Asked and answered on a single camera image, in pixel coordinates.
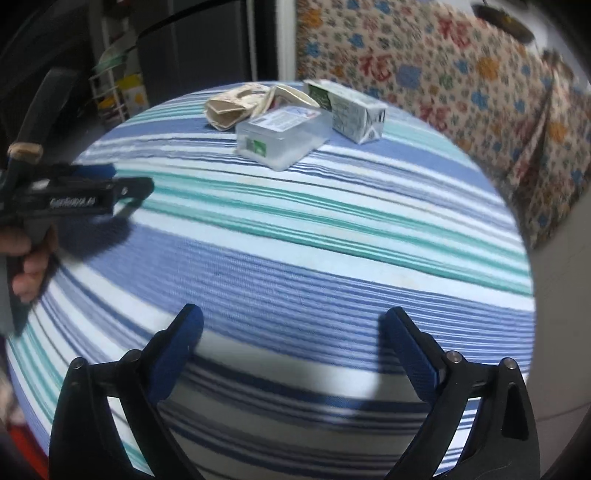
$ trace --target blue striped fabric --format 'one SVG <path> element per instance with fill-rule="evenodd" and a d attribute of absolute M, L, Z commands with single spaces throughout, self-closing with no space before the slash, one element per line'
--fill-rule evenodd
<path fill-rule="evenodd" d="M 444 349 L 524 374 L 530 267 L 486 177 L 392 109 L 384 138 L 339 134 L 274 172 L 207 126 L 197 92 L 117 127 L 78 159 L 151 176 L 142 208 L 60 224 L 57 268 L 9 340 L 16 391 L 47 448 L 69 362 L 143 348 L 186 303 L 205 330 L 161 412 L 206 478 L 378 479 L 428 412 L 378 317 L 402 306 Z M 470 401 L 441 465 L 457 461 Z M 148 471 L 121 405 L 132 463 Z"/>

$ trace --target crumpled paper bag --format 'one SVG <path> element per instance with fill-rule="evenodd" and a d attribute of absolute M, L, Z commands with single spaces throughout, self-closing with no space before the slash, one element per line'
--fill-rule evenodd
<path fill-rule="evenodd" d="M 272 87 L 246 83 L 227 92 L 212 96 L 205 102 L 205 117 L 218 130 L 228 130 L 249 116 L 258 116 L 283 105 L 320 105 L 311 97 L 289 85 Z"/>
<path fill-rule="evenodd" d="M 205 102 L 205 117 L 218 130 L 228 130 L 249 117 L 270 88 L 260 83 L 245 83 L 219 93 Z"/>

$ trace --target green label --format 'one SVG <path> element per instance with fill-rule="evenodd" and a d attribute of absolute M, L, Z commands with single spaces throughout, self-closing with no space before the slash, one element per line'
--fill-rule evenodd
<path fill-rule="evenodd" d="M 267 144 L 260 140 L 253 140 L 252 138 L 246 139 L 246 148 L 261 157 L 267 156 Z"/>
<path fill-rule="evenodd" d="M 329 93 L 322 88 L 315 85 L 308 85 L 308 95 L 318 102 L 321 108 L 332 112 L 332 105 L 330 104 Z"/>

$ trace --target clear plastic box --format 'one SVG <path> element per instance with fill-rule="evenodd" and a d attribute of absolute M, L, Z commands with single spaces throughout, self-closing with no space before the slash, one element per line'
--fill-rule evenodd
<path fill-rule="evenodd" d="M 330 112 L 288 105 L 237 124 L 236 151 L 283 171 L 324 144 L 331 133 Z"/>

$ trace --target blue gripper pad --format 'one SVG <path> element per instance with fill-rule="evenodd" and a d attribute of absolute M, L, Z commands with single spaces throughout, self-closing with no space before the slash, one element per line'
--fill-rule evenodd
<path fill-rule="evenodd" d="M 185 315 L 168 345 L 154 362 L 148 377 L 148 401 L 156 405 L 168 398 L 183 368 L 203 333 L 203 312 L 194 305 L 187 305 L 178 315 Z"/>
<path fill-rule="evenodd" d="M 112 163 L 106 163 L 102 165 L 80 165 L 75 173 L 77 177 L 88 179 L 112 179 L 116 170 Z"/>
<path fill-rule="evenodd" d="M 415 339 L 415 336 L 423 333 L 407 315 L 406 318 L 408 320 L 405 323 L 395 309 L 390 309 L 383 317 L 385 330 L 418 397 L 433 405 L 437 400 L 439 373 Z"/>

